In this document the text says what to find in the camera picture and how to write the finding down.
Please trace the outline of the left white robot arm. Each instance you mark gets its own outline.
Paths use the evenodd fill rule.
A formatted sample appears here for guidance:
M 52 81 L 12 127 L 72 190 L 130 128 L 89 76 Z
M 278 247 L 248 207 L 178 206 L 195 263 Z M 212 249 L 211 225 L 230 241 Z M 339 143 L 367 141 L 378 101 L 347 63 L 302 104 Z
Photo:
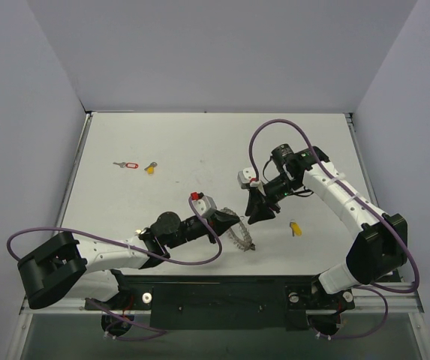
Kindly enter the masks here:
M 181 220 L 171 211 L 162 213 L 149 228 L 124 242 L 92 236 L 81 241 L 74 234 L 88 233 L 65 229 L 18 261 L 18 269 L 30 308 L 38 310 L 64 298 L 84 274 L 121 268 L 149 269 L 163 262 L 187 266 L 170 258 L 175 248 L 207 236 L 219 243 L 240 219 L 235 214 L 215 210 L 209 215 L 194 215 Z

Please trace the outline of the yellow tag key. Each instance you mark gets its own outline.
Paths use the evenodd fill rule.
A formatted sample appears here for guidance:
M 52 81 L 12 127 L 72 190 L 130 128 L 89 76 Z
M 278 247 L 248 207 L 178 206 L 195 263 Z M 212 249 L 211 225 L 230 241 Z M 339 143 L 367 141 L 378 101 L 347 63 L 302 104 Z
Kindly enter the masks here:
M 290 222 L 290 229 L 292 232 L 292 236 L 301 236 L 302 235 L 302 230 L 299 227 L 298 223 L 295 221 L 291 221 Z

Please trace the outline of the silver spiked keyring disc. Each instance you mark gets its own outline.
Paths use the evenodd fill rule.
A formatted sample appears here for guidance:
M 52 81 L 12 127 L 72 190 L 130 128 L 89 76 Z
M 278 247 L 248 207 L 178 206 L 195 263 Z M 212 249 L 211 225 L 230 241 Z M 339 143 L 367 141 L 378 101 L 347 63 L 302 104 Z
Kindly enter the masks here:
M 239 222 L 236 226 L 232 226 L 226 231 L 227 236 L 233 241 L 235 246 L 238 247 L 241 251 L 255 251 L 256 245 L 253 243 L 253 239 L 251 234 L 245 225 L 244 216 L 238 215 L 235 211 L 231 210 L 228 207 L 224 207 L 221 212 L 228 215 L 235 215 L 239 218 Z

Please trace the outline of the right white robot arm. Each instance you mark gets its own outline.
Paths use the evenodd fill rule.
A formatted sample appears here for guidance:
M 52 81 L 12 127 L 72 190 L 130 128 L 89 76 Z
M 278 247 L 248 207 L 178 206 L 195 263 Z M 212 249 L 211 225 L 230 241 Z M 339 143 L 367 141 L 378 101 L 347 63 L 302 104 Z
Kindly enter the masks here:
M 318 147 L 295 153 L 282 144 L 271 159 L 279 174 L 268 182 L 259 180 L 252 167 L 238 173 L 240 187 L 249 193 L 245 210 L 249 224 L 275 218 L 279 202 L 305 188 L 333 211 L 353 238 L 345 260 L 320 273 L 310 287 L 315 305 L 326 307 L 342 290 L 372 284 L 407 262 L 406 220 L 388 215 L 361 196 Z

